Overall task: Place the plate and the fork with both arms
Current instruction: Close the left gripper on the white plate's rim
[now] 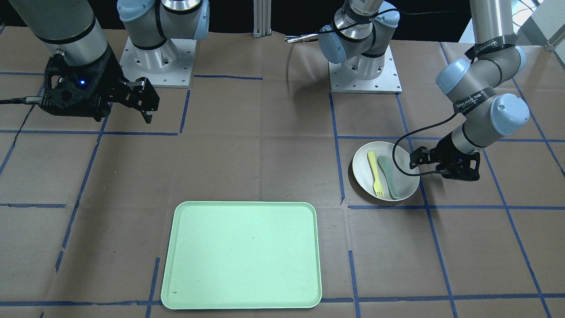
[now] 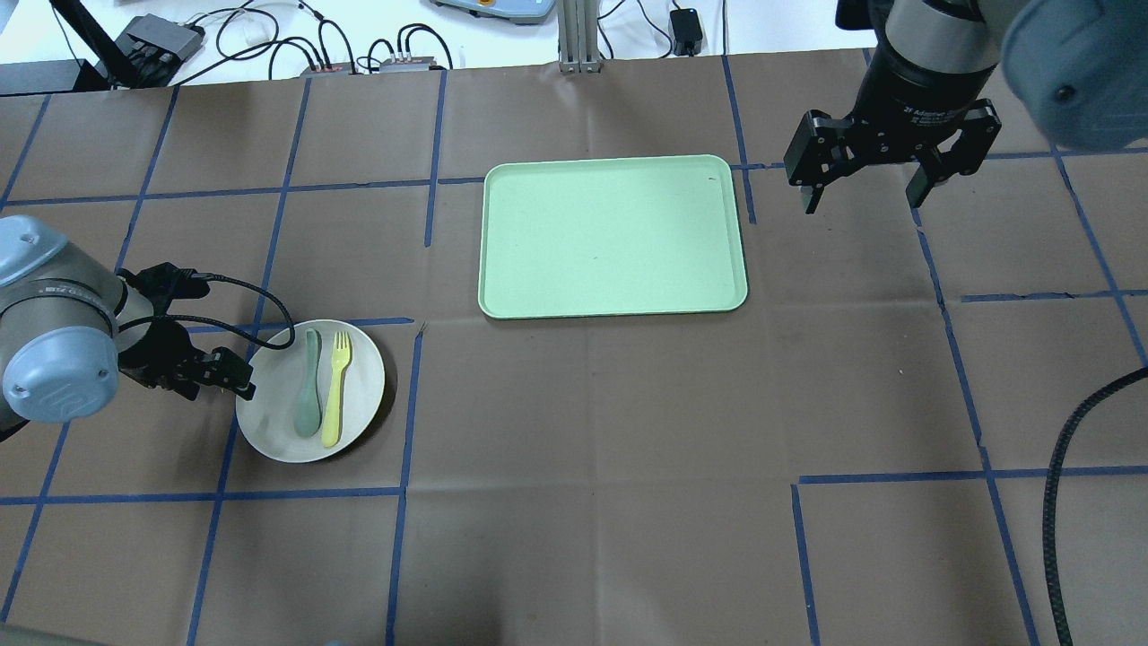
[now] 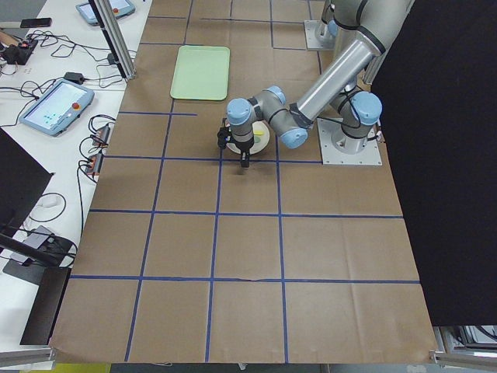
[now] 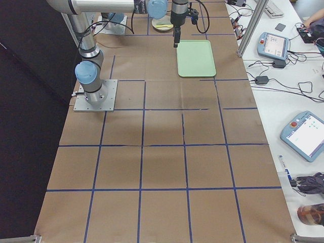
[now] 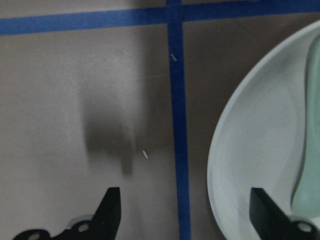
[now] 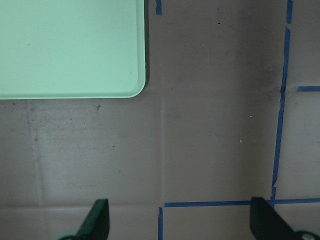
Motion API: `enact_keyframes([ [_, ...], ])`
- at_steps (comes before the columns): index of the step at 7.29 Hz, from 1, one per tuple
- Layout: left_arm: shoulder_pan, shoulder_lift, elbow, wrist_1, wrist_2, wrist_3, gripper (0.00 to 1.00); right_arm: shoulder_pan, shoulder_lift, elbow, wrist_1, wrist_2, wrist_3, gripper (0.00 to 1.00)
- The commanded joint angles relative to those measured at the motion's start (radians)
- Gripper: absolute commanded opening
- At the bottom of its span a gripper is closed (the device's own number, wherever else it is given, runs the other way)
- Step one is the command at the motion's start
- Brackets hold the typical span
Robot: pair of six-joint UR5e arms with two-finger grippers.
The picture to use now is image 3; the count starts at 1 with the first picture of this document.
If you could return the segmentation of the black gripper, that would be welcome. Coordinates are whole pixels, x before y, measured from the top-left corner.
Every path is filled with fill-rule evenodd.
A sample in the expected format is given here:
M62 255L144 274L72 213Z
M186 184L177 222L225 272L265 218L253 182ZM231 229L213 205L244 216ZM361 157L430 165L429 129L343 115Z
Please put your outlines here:
M231 147L233 152L240 154L240 165L242 168L249 167L249 155L253 146L253 136L251 137L235 137L231 136Z

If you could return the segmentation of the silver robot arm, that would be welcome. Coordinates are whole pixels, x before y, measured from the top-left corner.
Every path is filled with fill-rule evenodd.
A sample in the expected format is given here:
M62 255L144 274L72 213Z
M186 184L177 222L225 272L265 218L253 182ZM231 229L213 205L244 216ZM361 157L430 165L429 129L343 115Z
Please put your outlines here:
M372 83L412 6L411 1L325 2L321 19L310 23L310 35L320 44L332 44L333 62L295 103L287 104L276 85L247 99L231 100L217 132L218 147L234 145L241 166L247 168L255 144L255 122L266 122L288 148L298 148L319 115L331 106L342 116L332 135L335 148L351 155L364 150L382 103L357 85L357 77L363 71L363 82Z
M318 35L323 40L331 40L337 36L337 33L338 25L335 22L335 5L331 0L325 0Z

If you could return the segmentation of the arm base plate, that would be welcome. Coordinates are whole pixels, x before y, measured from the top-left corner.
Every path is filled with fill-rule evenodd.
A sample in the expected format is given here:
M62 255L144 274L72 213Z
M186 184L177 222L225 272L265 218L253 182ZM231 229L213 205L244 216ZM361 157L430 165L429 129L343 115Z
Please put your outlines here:
M381 166L374 126L364 138L351 138L342 129L342 118L317 119L321 161L325 166Z
M305 20L304 32L306 47L309 51L332 51L338 33L336 23L331 20L323 23L321 20Z

